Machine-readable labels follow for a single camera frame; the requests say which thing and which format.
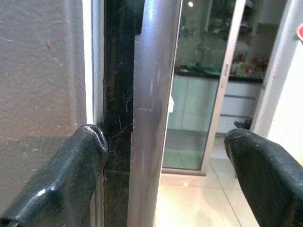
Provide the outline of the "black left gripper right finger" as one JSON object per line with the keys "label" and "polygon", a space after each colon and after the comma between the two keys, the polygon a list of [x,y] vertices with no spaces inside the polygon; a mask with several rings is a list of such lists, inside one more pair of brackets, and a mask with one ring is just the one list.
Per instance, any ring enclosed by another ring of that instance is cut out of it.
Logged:
{"label": "black left gripper right finger", "polygon": [[303,167],[279,144],[247,129],[224,139],[241,190],[261,227],[303,225]]}

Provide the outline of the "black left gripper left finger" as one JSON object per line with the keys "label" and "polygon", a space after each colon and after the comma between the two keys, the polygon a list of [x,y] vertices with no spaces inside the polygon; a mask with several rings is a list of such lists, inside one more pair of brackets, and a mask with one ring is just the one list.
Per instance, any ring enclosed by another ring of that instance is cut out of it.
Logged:
{"label": "black left gripper left finger", "polygon": [[0,216],[2,227],[89,227],[90,202],[107,158],[92,124],[79,127]]}

